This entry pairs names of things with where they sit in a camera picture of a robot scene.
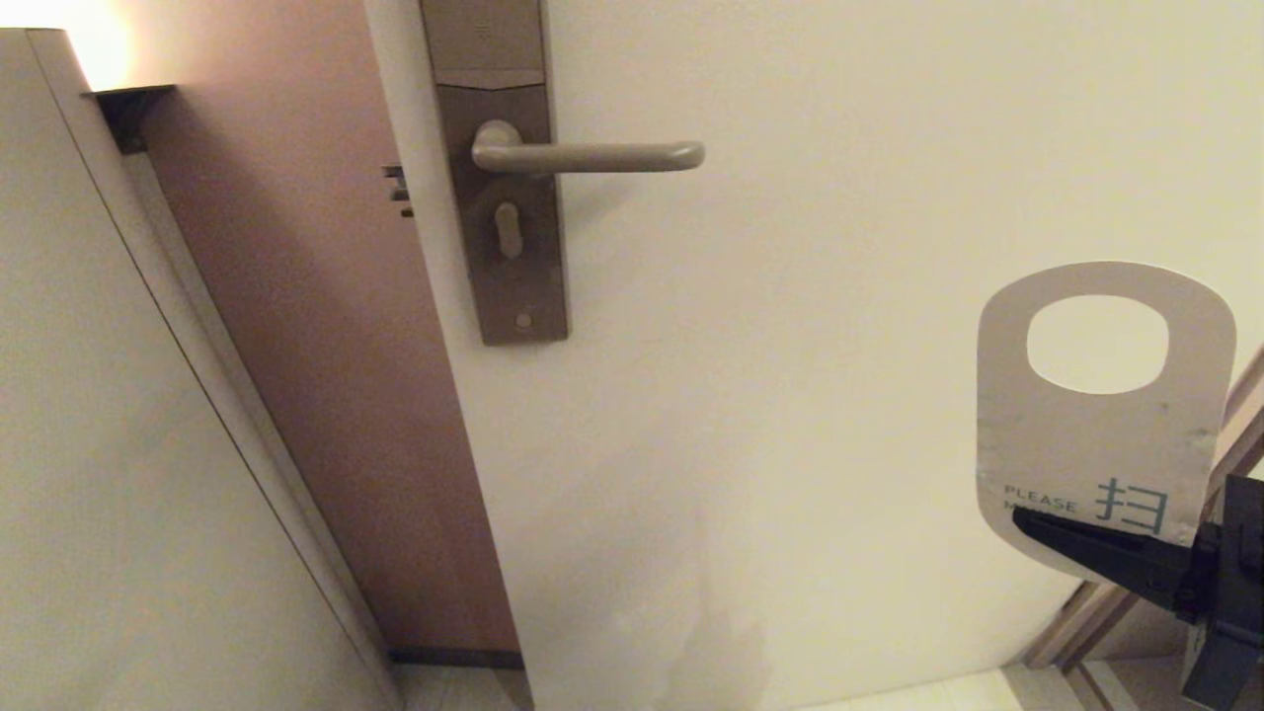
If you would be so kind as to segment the white and blue door hanger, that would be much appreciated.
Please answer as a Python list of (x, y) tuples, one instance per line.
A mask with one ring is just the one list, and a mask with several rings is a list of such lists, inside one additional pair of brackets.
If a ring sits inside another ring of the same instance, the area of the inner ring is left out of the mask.
[[(1133, 300), (1165, 324), (1165, 359), (1141, 386), (1087, 393), (1034, 368), (1033, 320), (1066, 300)], [(1066, 576), (1100, 573), (1023, 533), (1050, 514), (1179, 553), (1194, 544), (1236, 350), (1229, 304), (1200, 280), (1127, 262), (1071, 263), (1009, 283), (977, 330), (977, 504), (1018, 552)]]

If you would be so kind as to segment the white door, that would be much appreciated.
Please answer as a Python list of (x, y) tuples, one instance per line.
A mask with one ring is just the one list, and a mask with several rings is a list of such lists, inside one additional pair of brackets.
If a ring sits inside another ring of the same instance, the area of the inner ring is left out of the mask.
[(1264, 0), (544, 0), (573, 333), (488, 347), (420, 0), (362, 0), (533, 703), (991, 671), (1077, 581), (977, 509), (977, 324), (1146, 263), (1264, 344)]

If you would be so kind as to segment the brown door jamb panel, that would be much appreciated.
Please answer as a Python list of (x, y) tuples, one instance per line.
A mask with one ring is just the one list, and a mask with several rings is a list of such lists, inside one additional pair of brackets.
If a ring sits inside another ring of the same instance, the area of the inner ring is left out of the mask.
[(364, 0), (99, 4), (99, 87), (174, 87), (147, 118), (158, 183), (387, 648), (514, 657)]

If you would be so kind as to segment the brown metal lock plate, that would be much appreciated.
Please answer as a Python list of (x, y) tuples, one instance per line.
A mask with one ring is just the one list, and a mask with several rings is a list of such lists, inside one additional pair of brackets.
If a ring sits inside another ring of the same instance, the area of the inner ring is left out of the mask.
[[(484, 121), (509, 121), (525, 143), (554, 139), (545, 0), (418, 0), (463, 256), (482, 342), (564, 342), (570, 333), (557, 181), (490, 175), (470, 154)], [(523, 252), (506, 261), (494, 211), (520, 207)], [(530, 312), (531, 330), (514, 326)]]

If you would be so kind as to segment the brown wooden door frame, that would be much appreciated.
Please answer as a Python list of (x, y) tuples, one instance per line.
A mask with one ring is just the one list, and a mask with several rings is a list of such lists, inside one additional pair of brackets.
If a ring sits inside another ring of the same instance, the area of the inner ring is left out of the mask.
[[(1224, 486), (1231, 477), (1251, 478), (1253, 471), (1264, 461), (1264, 344), (1248, 363), (1237, 382), (1229, 390), (1227, 412), (1224, 426), (1216, 436), (1213, 472), (1210, 474), (1205, 509), (1200, 516), (1202, 522), (1218, 521)], [(1093, 673), (1086, 664), (1086, 657), (1133, 612), (1138, 603), (1146, 602), (1162, 610), (1189, 628), (1189, 639), (1184, 653), (1184, 665), (1179, 676), (1181, 693), (1183, 676), (1187, 671), (1187, 658), (1192, 648), (1194, 615), (1174, 615), (1157, 607), (1124, 587), (1105, 582), (1105, 584), (1079, 584), (1069, 602), (1055, 616), (1034, 644), (1023, 654), (1023, 662), (1029, 668), (1053, 665), (1069, 679), (1071, 687), (1079, 702), (1091, 711), (1122, 711), (1120, 696), (1112, 696), (1106, 687), (1106, 673)], [(1251, 684), (1260, 683), (1264, 691), (1264, 671), (1253, 676), (1240, 702)], [(1197, 711), (1205, 711), (1192, 703)]]

